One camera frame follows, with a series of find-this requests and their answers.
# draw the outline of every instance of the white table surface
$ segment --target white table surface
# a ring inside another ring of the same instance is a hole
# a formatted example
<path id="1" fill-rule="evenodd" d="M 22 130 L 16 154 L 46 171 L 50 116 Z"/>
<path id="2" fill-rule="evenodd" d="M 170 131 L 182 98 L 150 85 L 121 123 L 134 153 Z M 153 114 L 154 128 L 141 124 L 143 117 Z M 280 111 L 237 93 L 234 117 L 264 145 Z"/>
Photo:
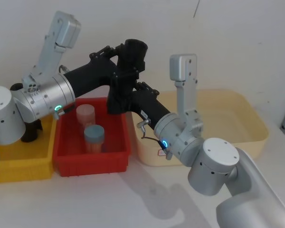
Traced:
<path id="1" fill-rule="evenodd" d="M 270 137 L 256 163 L 285 203 L 285 136 L 264 121 Z M 0 184 L 0 228 L 218 228 L 215 209 L 227 188 L 202 196 L 188 171 L 132 156 L 125 173 Z"/>

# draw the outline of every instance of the white wall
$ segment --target white wall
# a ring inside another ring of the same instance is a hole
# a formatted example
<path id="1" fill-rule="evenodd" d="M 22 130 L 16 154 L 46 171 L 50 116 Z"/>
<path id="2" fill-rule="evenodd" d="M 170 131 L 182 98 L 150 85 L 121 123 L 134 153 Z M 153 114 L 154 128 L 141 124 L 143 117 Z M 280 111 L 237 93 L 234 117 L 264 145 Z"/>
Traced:
<path id="1" fill-rule="evenodd" d="M 141 79 L 173 90 L 169 56 L 198 55 L 199 88 L 230 88 L 279 124 L 285 114 L 285 0 L 0 0 L 0 85 L 18 82 L 37 61 L 56 10 L 82 31 L 62 64 L 89 61 L 127 38 L 149 50 Z"/>

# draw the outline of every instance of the blue indicator light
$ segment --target blue indicator light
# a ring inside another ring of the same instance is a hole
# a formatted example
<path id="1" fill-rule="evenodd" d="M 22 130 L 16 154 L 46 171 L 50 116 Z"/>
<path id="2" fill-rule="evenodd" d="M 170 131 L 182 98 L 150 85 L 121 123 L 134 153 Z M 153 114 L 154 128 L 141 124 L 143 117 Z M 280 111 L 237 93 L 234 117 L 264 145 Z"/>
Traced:
<path id="1" fill-rule="evenodd" d="M 60 108 L 62 108 L 62 106 L 61 106 L 61 105 L 57 105 L 57 106 L 55 107 L 55 111 L 58 111 Z"/>
<path id="2" fill-rule="evenodd" d="M 165 140 L 162 141 L 162 144 L 165 146 L 165 147 L 168 147 L 168 144 Z"/>

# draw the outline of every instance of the red plastic bin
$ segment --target red plastic bin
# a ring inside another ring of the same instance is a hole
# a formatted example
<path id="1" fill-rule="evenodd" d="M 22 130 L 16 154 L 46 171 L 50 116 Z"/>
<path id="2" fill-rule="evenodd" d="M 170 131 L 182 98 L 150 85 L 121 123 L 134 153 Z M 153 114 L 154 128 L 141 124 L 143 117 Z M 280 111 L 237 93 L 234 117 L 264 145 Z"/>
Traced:
<path id="1" fill-rule="evenodd" d="M 84 134 L 76 119 L 76 109 L 63 115 L 57 122 L 53 151 L 54 166 L 60 176 L 126 171 L 131 146 L 125 115 L 108 114 L 106 98 L 76 100 L 77 106 L 82 104 L 95 107 L 96 124 L 104 128 L 104 151 L 86 153 Z"/>

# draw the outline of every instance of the blue lid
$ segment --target blue lid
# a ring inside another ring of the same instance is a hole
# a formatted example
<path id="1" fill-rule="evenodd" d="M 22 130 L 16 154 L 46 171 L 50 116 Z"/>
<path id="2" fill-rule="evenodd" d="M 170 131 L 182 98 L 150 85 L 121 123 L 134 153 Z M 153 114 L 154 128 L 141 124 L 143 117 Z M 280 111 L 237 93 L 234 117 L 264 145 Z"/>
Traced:
<path id="1" fill-rule="evenodd" d="M 100 125 L 85 128 L 85 140 L 89 143 L 102 143 L 105 140 L 105 130 Z"/>

